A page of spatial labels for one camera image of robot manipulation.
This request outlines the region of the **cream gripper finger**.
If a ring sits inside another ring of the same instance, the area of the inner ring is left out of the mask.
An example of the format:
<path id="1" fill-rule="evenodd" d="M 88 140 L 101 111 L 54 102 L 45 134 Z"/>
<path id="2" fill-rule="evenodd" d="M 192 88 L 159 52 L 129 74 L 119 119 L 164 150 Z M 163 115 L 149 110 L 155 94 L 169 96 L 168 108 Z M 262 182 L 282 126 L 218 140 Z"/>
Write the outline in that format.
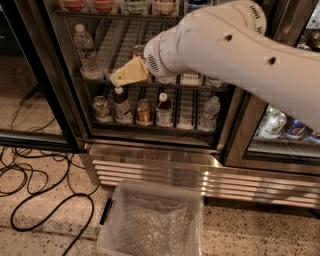
<path id="1" fill-rule="evenodd" d="M 114 72 L 110 75 L 110 81 L 116 87 L 123 86 L 125 83 L 124 73 L 122 71 Z"/>

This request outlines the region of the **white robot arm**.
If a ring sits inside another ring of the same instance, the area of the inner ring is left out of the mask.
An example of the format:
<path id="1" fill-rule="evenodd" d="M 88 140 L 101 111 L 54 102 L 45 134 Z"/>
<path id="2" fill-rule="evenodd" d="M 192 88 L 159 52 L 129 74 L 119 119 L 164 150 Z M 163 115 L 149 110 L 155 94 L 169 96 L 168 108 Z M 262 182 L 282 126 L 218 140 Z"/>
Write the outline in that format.
<path id="1" fill-rule="evenodd" d="M 311 129 L 320 128 L 320 54 L 264 36 L 266 19 L 251 0 L 200 8 L 152 38 L 144 54 L 110 75 L 116 86 L 149 74 L 194 71 L 236 85 Z"/>

